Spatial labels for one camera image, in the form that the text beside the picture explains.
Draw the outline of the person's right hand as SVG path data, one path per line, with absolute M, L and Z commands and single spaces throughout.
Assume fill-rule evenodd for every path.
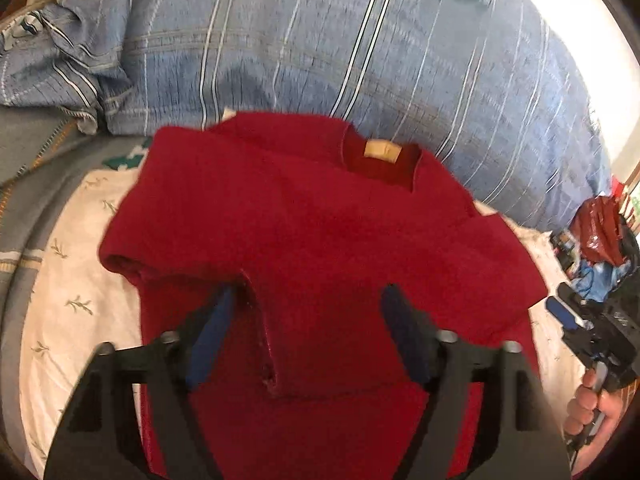
M 585 426 L 594 421 L 596 411 L 604 416 L 600 428 L 590 445 L 586 445 L 582 452 L 586 454 L 598 454 L 610 440 L 623 414 L 623 402 L 617 394 L 603 390 L 596 393 L 593 386 L 596 383 L 596 375 L 592 370 L 582 378 L 582 384 L 577 388 L 574 398 L 567 405 L 567 416 L 563 429 L 566 434 L 577 436 L 585 429 Z

